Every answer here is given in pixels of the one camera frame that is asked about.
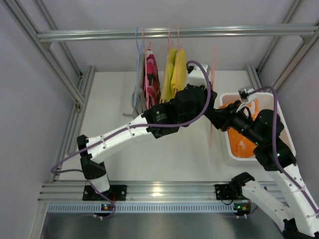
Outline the pink hanger of orange trousers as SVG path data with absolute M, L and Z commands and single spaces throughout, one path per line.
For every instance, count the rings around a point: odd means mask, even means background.
M 212 68 L 211 68 L 211 88 L 214 90 L 215 85 L 215 64 L 216 64 L 216 45 L 214 44 L 213 48 L 213 62 L 212 62 Z M 209 147 L 212 148 L 213 145 L 213 124 L 210 124 L 210 142 Z

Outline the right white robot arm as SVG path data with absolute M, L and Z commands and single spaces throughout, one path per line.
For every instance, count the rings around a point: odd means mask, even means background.
M 219 109 L 208 106 L 205 116 L 216 129 L 233 129 L 255 144 L 256 160 L 276 182 L 287 205 L 274 198 L 247 172 L 231 179 L 228 186 L 231 199 L 253 201 L 273 220 L 286 239 L 317 239 L 319 210 L 300 176 L 294 154 L 280 139 L 284 129 L 280 116 L 274 110 L 265 109 L 253 119 L 239 106 L 240 101 Z

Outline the orange trousers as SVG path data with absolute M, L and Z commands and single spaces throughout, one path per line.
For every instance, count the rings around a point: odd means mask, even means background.
M 259 113 L 259 100 L 255 99 L 247 105 L 252 120 L 255 120 Z M 231 152 L 235 157 L 238 158 L 249 158 L 254 156 L 253 150 L 256 145 L 245 138 L 243 135 L 239 134 L 233 128 L 230 128 L 228 131 L 228 138 L 230 142 Z

